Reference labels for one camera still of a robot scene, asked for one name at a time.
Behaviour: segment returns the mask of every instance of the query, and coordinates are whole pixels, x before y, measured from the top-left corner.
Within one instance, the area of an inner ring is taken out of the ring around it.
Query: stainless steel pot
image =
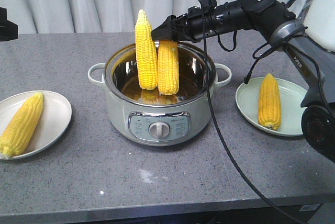
[[[106,63],[88,70],[88,79],[106,94],[107,113],[115,128],[137,143],[164,146],[189,140],[209,122],[204,52],[188,43],[178,43],[180,89],[176,95],[160,95],[158,90],[142,90],[138,85],[135,44],[113,54]],[[210,95],[231,80],[230,69],[207,61]],[[92,78],[103,69],[102,80]],[[218,81],[216,69],[228,77]]]

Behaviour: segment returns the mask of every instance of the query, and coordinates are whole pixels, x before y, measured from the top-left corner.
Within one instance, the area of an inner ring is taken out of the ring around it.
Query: robotic arm
[[[237,0],[217,6],[215,0],[199,0],[181,16],[169,16],[152,31],[153,40],[199,42],[206,37],[240,29],[257,30],[275,50],[284,51],[307,82],[301,103],[307,107],[301,127],[307,142],[335,162],[335,53],[321,48],[303,34],[306,29],[288,8],[277,0]]]

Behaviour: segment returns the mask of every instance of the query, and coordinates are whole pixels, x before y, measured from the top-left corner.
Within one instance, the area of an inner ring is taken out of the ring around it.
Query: yellow corn
[[[43,110],[42,92],[28,98],[15,113],[0,137],[0,152],[6,157],[20,155],[26,149]]]
[[[158,90],[163,95],[176,94],[179,90],[178,44],[160,41],[158,47]]]
[[[278,82],[267,74],[262,82],[258,104],[258,122],[261,126],[277,130],[282,123],[281,98]]]
[[[135,25],[136,62],[142,89],[155,89],[158,83],[157,53],[151,38],[151,24],[143,9],[138,12]]]

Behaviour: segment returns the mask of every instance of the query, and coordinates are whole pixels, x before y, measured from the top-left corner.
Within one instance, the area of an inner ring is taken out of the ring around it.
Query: light green plate
[[[300,103],[306,95],[302,87],[283,80],[276,79],[279,86],[282,105],[282,124],[278,130],[271,130],[258,124],[258,99],[264,77],[250,79],[248,84],[242,83],[236,90],[235,100],[242,115],[252,125],[268,133],[279,136],[301,136],[302,114],[305,108]]]

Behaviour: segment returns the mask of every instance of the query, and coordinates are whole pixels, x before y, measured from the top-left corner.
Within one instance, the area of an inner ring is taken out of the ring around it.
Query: countertop
[[[232,45],[231,34],[221,39]],[[193,139],[170,147],[132,142],[114,128],[105,93],[88,81],[87,71],[133,42],[133,33],[77,33],[20,35],[0,43],[0,100],[46,90],[65,96],[72,106],[67,131],[52,146],[25,159],[0,161],[0,223],[73,223],[267,206],[231,164],[212,121]],[[240,31],[237,48],[228,53],[216,38],[207,39],[209,56],[233,74],[213,97],[226,143],[251,182],[279,206],[335,201],[332,162],[303,137],[265,133],[237,109],[236,89],[253,63],[252,52],[263,43],[258,32]],[[260,61],[252,77],[268,72],[307,87],[282,52]]]

